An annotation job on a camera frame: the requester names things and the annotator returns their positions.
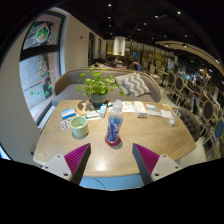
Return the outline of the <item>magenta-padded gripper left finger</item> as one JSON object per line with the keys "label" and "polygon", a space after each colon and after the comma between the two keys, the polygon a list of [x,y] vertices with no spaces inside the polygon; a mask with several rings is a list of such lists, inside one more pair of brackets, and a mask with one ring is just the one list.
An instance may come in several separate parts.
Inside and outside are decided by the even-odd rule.
{"label": "magenta-padded gripper left finger", "polygon": [[57,154],[43,170],[79,185],[91,154],[91,144],[82,145],[66,155]]}

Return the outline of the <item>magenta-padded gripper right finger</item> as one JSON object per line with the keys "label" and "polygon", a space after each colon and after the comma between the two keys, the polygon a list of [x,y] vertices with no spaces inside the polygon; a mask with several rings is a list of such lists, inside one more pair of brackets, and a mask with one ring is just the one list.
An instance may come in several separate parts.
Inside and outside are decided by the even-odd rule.
{"label": "magenta-padded gripper right finger", "polygon": [[167,154],[158,155],[136,143],[133,144],[132,153],[144,185],[181,170],[181,166]]}

